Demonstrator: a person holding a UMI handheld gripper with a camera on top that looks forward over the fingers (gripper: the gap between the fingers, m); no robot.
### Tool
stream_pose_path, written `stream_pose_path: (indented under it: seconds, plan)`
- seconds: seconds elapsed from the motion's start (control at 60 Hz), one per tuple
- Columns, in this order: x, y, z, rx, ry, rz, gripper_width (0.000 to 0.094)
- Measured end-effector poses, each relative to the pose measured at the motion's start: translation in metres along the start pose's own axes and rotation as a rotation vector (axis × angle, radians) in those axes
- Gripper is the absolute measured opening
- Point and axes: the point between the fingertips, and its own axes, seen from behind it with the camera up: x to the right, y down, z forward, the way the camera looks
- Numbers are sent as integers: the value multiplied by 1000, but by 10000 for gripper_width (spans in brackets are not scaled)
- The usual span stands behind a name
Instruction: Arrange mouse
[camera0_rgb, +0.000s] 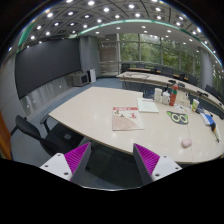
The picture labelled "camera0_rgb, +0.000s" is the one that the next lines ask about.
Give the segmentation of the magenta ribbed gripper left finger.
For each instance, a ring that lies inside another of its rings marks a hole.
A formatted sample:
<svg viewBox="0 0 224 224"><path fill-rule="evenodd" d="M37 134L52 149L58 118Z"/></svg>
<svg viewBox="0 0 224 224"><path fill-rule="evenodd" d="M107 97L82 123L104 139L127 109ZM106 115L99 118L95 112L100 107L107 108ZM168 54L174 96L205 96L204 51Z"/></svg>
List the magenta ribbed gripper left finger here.
<svg viewBox="0 0 224 224"><path fill-rule="evenodd" d="M91 143L81 145L66 154L56 153L41 169L73 183L78 183L91 154Z"/></svg>

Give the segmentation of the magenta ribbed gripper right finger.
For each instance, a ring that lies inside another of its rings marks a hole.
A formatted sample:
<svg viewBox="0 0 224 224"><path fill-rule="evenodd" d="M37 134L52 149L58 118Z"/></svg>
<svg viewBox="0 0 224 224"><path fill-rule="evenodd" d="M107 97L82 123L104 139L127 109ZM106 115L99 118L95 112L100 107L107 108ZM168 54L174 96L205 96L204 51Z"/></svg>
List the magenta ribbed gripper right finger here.
<svg viewBox="0 0 224 224"><path fill-rule="evenodd" d="M181 170L168 156L160 156L136 143L133 144L133 155L144 185Z"/></svg>

